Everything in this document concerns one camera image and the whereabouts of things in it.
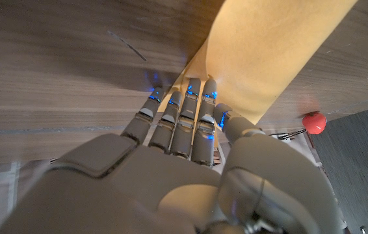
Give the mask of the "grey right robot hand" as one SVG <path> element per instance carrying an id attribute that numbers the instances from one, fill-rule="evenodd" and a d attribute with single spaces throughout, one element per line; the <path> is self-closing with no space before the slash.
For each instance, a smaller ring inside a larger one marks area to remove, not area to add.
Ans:
<path id="1" fill-rule="evenodd" d="M 0 233 L 342 233 L 326 176 L 305 156 L 217 103 L 217 84 L 156 88 L 120 135 L 54 163 Z"/>

